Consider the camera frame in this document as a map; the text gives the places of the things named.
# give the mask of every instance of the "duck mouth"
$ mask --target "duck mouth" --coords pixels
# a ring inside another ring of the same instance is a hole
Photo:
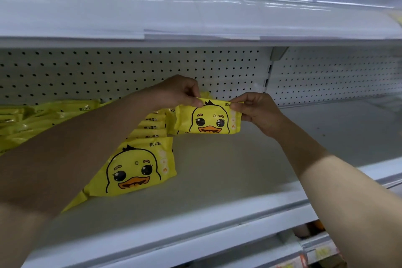
[[[202,133],[220,133],[222,128],[216,128],[214,126],[199,127],[198,130]]]
[[[133,186],[140,186],[142,184],[147,184],[150,180],[150,177],[131,177],[130,179],[120,182],[119,188],[120,189],[127,189],[132,188]]]

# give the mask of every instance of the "cartoon duck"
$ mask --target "cartoon duck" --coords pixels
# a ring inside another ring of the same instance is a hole
[[[196,108],[191,115],[191,130],[198,129],[201,133],[220,133],[222,129],[229,130],[229,116],[222,106],[215,105],[211,101]]]
[[[147,149],[130,145],[110,161],[106,169],[106,193],[121,194],[129,189],[161,180],[155,155]]]

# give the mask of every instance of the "pegboard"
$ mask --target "pegboard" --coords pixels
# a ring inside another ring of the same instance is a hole
[[[229,100],[263,91],[271,48],[1,49],[0,104],[121,98],[181,74]]]
[[[397,48],[290,47],[266,92],[280,107],[402,92]]]

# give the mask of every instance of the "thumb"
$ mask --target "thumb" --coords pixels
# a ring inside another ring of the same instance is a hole
[[[199,98],[191,97],[189,95],[185,95],[183,101],[184,105],[190,105],[193,107],[202,107],[204,105],[204,103]]]
[[[248,116],[251,116],[254,110],[252,106],[246,105],[244,103],[232,103],[230,104],[230,108],[233,109],[234,111],[246,114]]]

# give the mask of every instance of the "hand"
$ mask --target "hand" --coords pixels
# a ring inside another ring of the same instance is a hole
[[[267,93],[247,92],[231,102],[230,108],[241,112],[243,121],[254,123],[269,137],[275,138],[283,124],[290,122]]]
[[[145,89],[155,100],[156,108],[175,108],[178,105],[202,107],[197,80],[174,75],[159,84]]]

